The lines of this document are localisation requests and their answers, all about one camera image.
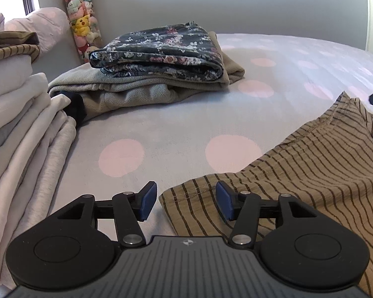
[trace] striped fabric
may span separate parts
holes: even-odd
[[[220,214],[217,181],[263,199],[290,193],[361,236],[370,263],[360,287],[373,297],[373,115],[344,92],[318,119],[238,173],[211,174],[165,191],[159,198],[179,236],[229,236],[234,222]],[[275,228],[260,220],[257,240]]]
[[[30,55],[32,63],[40,53],[36,33],[26,31],[0,31],[0,60],[13,55]]]

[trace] folded clothes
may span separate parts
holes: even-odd
[[[373,115],[359,99],[341,94],[321,117],[237,173],[210,174],[172,187],[159,197],[179,236],[228,237],[234,222],[218,209],[215,187],[277,200],[289,193],[362,237],[370,262],[360,287],[373,297]],[[260,219],[258,238],[275,228]]]
[[[87,117],[122,107],[174,103],[203,91],[226,90],[245,70],[221,52],[214,32],[209,37],[223,58],[224,74],[211,82],[193,82],[163,75],[109,77],[89,63],[74,68],[48,85],[50,96],[59,91],[78,92],[83,97]]]
[[[26,111],[32,106],[33,100],[29,100],[25,106],[23,107],[22,111],[13,119],[11,122],[7,123],[3,127],[0,128],[0,146],[7,140],[9,134],[14,129],[14,127],[18,124],[18,122],[22,119]]]
[[[20,88],[30,75],[32,75],[30,56],[16,55],[1,60],[0,95]]]
[[[12,199],[7,214],[7,222],[5,224],[3,237],[0,241],[0,270],[1,264],[3,263],[4,252],[11,240],[11,236],[17,228],[18,223],[25,212],[26,206],[32,197],[33,190],[36,186],[37,177],[47,157],[48,147],[51,145],[67,118],[68,117],[64,111],[59,111],[55,115],[55,118],[51,122],[46,133],[44,134],[44,137],[36,148],[32,160],[29,163],[25,177]]]
[[[0,128],[13,120],[32,98],[47,91],[47,78],[34,74],[18,89],[0,96]]]
[[[58,95],[51,99],[51,104],[45,108],[22,139],[15,150],[7,169],[0,177],[0,242],[7,221],[9,207],[18,186],[21,174],[30,158],[33,149],[37,146],[47,131],[54,116],[70,103],[64,95]]]
[[[31,108],[9,134],[7,140],[0,146],[0,177],[4,173],[19,143],[32,126],[39,114],[50,105],[51,99],[47,93],[41,94],[33,101]]]
[[[91,52],[90,63],[112,77],[163,75],[200,82],[224,73],[220,50],[193,22],[122,35]]]
[[[48,148],[47,157],[37,178],[32,198],[11,240],[47,217],[66,157],[76,136],[75,126],[76,121],[72,117],[68,117],[66,123],[62,126],[51,146]],[[5,263],[3,263],[1,268],[0,283],[10,289],[15,288],[14,280]]]
[[[0,31],[0,60],[14,55],[29,55],[32,63],[38,58],[40,47],[36,33]]]

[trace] blue gripper pad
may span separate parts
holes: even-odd
[[[232,205],[232,197],[220,182],[216,185],[216,198],[222,214],[228,221],[233,221],[235,212]]]
[[[146,194],[142,197],[141,200],[140,222],[147,220],[157,199],[157,184],[148,183],[145,187],[149,187],[149,189],[148,191],[146,191]]]

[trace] clear plastic container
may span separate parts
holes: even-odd
[[[98,21],[92,0],[65,0],[73,37],[83,62],[89,62],[89,54],[103,47]]]

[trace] polka dot bedsheet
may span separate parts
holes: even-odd
[[[305,122],[322,115],[346,91],[373,112],[373,55],[301,37],[218,34],[221,48],[242,65],[245,78],[226,92],[183,102],[123,108],[81,126],[53,199],[54,212],[82,194],[111,199],[138,192],[148,181],[158,193],[205,174],[237,172]],[[156,202],[152,235],[174,235]],[[113,221],[98,229],[113,240]]]

